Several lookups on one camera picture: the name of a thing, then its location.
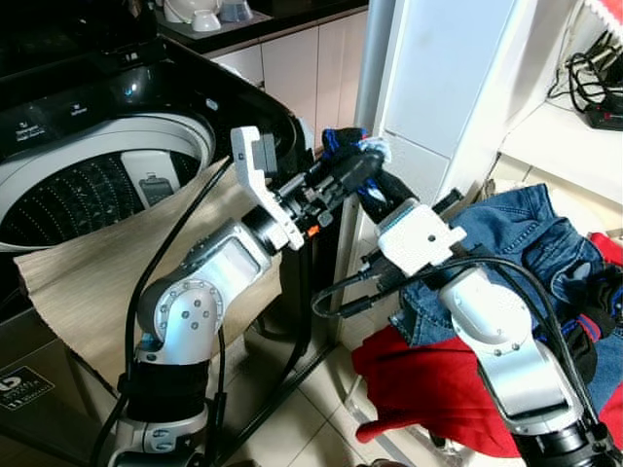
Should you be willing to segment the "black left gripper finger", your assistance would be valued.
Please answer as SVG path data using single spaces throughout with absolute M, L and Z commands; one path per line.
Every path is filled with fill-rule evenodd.
M 384 165 L 384 151 L 377 148 L 340 148 L 329 164 L 331 181 L 340 187 L 359 187 Z
M 338 206 L 360 190 L 364 190 L 373 175 L 333 175 L 331 205 Z

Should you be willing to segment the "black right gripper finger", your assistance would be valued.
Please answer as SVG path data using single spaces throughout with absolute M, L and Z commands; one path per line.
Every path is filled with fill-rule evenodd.
M 399 200 L 399 179 L 387 170 L 379 170 L 362 182 L 356 194 L 374 201 Z

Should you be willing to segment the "blue black white sock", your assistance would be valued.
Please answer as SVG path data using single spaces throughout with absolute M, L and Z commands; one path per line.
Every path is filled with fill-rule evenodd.
M 321 143 L 323 143 L 323 151 L 321 151 L 320 161 L 325 168 L 329 169 L 331 157 L 334 152 L 340 148 L 360 148 L 360 150 L 369 150 L 369 148 L 377 148 L 384 151 L 384 164 L 392 160 L 390 144 L 385 139 L 378 136 L 371 136 L 366 128 L 361 127 L 342 127 L 342 128 L 326 128 L 321 131 Z

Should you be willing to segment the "black top-load washing machine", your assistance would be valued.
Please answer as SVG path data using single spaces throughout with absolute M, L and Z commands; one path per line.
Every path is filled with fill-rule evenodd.
M 68 40 L 0 48 L 0 160 L 139 113 L 174 113 L 210 125 L 213 163 L 230 155 L 231 129 L 244 126 L 275 137 L 281 178 L 311 161 L 308 134 L 288 107 L 226 67 L 166 39 L 113 51 Z M 13 292 L 27 298 L 15 264 L 22 254 L 0 252 L 0 298 Z

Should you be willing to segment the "cream kitchen cabinets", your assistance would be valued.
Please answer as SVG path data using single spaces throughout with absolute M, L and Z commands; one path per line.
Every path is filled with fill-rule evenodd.
M 314 132 L 355 125 L 369 14 L 361 12 L 214 57 L 279 99 Z

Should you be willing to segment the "white tall panel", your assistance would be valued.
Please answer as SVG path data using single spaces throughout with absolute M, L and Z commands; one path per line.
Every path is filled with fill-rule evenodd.
M 355 124 L 424 204 L 495 161 L 535 0 L 369 0 Z

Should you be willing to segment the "blue denim jeans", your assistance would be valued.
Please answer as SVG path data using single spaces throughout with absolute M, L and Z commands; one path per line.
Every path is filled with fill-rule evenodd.
M 572 240 L 575 229 L 569 218 L 555 210 L 543 184 L 498 193 L 466 206 L 449 221 L 462 227 L 467 236 L 462 246 L 484 248 L 494 257 L 526 268 L 537 277 L 551 298 L 558 320 L 555 276 L 577 262 L 604 263 L 598 254 L 589 254 L 586 240 Z

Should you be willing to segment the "white shelf unit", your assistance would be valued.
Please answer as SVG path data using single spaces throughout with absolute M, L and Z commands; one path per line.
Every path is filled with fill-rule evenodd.
M 623 133 L 589 127 L 578 112 L 547 99 L 533 96 L 513 113 L 497 151 L 623 203 Z

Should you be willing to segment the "red cloth garment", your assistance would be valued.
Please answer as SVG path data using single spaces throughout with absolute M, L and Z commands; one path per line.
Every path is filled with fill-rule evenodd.
M 589 254 L 604 258 L 606 266 L 623 266 L 623 249 L 604 233 L 588 237 L 572 233 L 572 240 L 586 240 Z M 400 337 L 399 325 L 387 326 L 364 340 L 351 353 L 352 365 L 368 383 L 368 399 L 378 410 L 374 421 L 361 422 L 355 439 L 370 442 L 383 433 L 418 424 L 430 435 L 458 442 L 490 457 L 518 458 L 516 442 L 495 409 L 484 380 L 476 375 L 476 357 L 458 338 L 410 346 Z M 595 404 L 604 404 L 601 419 L 617 441 L 623 441 L 622 369 L 597 365 L 589 388 Z

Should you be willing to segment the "grey cup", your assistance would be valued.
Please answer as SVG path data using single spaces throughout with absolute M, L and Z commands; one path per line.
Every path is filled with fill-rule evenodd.
M 248 0 L 221 0 L 217 16 L 226 23 L 242 23 L 254 19 Z

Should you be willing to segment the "white cup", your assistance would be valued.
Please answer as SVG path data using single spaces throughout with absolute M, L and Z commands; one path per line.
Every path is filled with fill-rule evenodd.
M 221 28 L 222 0 L 162 0 L 165 19 L 188 25 L 195 32 L 217 31 Z

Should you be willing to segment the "steel washer drum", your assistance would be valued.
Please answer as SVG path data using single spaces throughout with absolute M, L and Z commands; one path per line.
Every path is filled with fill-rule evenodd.
M 48 249 L 181 191 L 215 161 L 210 125 L 139 113 L 0 160 L 0 252 Z

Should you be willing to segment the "black sock with stripes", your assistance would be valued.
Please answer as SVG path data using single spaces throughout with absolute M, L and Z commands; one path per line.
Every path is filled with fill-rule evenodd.
M 558 320 L 575 369 L 586 383 L 622 377 L 622 285 L 617 264 L 577 262 L 555 276 Z

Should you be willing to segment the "black power strip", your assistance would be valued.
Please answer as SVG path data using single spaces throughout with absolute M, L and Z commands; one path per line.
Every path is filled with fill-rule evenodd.
M 589 102 L 580 115 L 590 128 L 623 130 L 623 98 L 610 94 L 602 102 Z

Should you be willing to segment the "red towel white trim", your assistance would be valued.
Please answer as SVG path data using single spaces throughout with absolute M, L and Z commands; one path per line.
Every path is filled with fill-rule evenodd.
M 623 37 L 623 0 L 582 0 L 583 6 L 587 6 L 597 19 L 604 24 L 609 34 Z

